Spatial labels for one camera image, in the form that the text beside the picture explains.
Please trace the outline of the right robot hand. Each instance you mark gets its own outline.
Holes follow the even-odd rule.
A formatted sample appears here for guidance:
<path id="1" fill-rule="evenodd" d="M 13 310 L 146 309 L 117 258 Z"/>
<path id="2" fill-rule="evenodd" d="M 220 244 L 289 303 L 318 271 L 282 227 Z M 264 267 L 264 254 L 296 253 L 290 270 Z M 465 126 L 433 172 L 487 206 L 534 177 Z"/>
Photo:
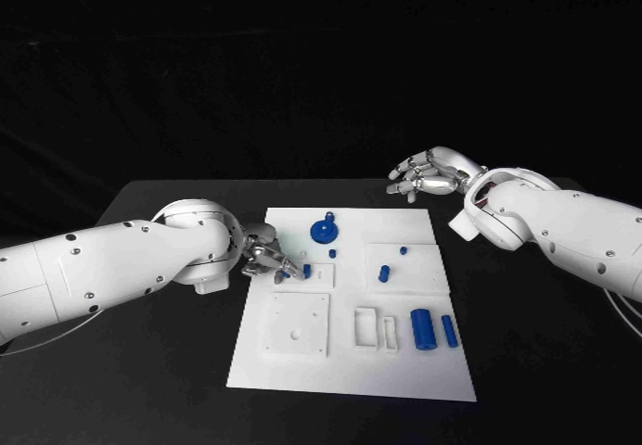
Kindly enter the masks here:
<path id="1" fill-rule="evenodd" d="M 403 195 L 416 202 L 419 193 L 443 196 L 455 192 L 465 194 L 478 179 L 487 174 L 481 165 L 459 151 L 436 146 L 409 156 L 393 168 L 387 185 L 390 195 Z"/>

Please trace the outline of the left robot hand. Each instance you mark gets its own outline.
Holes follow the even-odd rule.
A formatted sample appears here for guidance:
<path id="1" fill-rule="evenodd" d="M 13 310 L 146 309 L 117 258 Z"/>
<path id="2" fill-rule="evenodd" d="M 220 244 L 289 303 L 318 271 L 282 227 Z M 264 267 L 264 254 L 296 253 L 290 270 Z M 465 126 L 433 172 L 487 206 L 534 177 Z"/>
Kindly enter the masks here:
<path id="1" fill-rule="evenodd" d="M 249 224 L 244 228 L 243 254 L 249 259 L 243 274 L 249 277 L 275 272 L 275 283 L 280 284 L 286 278 L 299 281 L 306 279 L 303 269 L 282 251 L 277 230 L 266 222 Z"/>

